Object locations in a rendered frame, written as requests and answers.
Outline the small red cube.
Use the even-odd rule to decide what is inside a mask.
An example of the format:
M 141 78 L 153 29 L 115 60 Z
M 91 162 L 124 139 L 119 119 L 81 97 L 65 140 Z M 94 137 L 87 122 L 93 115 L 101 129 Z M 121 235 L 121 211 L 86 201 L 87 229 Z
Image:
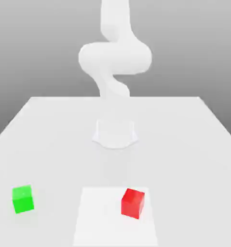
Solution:
M 127 188 L 121 199 L 121 214 L 139 219 L 144 207 L 144 201 L 144 192 Z

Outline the small green cube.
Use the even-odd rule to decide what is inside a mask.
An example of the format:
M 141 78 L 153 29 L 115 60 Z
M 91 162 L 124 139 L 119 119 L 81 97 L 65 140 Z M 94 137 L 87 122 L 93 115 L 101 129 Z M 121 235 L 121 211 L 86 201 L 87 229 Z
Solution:
M 16 214 L 34 209 L 31 185 L 24 185 L 12 189 L 12 202 Z

